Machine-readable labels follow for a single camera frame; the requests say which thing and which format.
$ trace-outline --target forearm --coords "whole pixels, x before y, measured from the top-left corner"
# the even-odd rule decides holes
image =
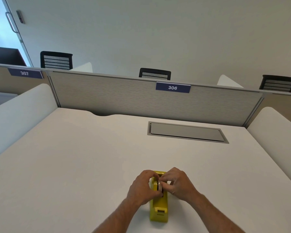
[[[189,204],[198,213],[209,233],[244,233],[244,231],[220,212],[202,194],[196,192]]]
[[[118,208],[93,233],[125,233],[139,207],[138,204],[124,199]]]

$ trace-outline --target mesh backrest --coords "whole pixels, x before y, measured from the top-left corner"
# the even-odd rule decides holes
[[[291,92],[291,77],[263,75],[260,90]]]
[[[70,70],[72,66],[72,54],[53,52],[53,51],[42,51],[40,53],[41,68],[53,68]]]
[[[141,68],[139,72],[139,78],[153,78],[159,80],[170,80],[171,72],[166,70],[155,70]]]

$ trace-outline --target hand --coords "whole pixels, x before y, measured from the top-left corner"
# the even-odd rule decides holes
[[[151,190],[149,187],[149,179],[155,177],[159,179],[159,175],[152,170],[144,170],[136,177],[136,180],[129,188],[127,199],[138,207],[146,204],[156,197],[162,197],[163,193],[157,190]]]
[[[178,168],[174,167],[170,169],[168,172],[164,173],[159,180],[164,190],[188,203],[199,194],[186,173]]]

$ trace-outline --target person's right arm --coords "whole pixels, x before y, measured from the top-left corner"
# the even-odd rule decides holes
[[[199,193],[185,172],[172,168],[159,180],[163,189],[189,203],[198,213],[209,233],[244,233],[244,231],[220,212],[210,201]]]

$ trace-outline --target person's left arm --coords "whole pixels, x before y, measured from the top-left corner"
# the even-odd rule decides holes
[[[140,173],[130,186],[127,197],[117,209],[93,231],[93,233],[125,233],[132,217],[140,206],[146,204],[155,197],[162,196],[162,192],[151,190],[149,187],[149,179],[153,176],[159,179],[159,175],[152,170],[144,170]]]

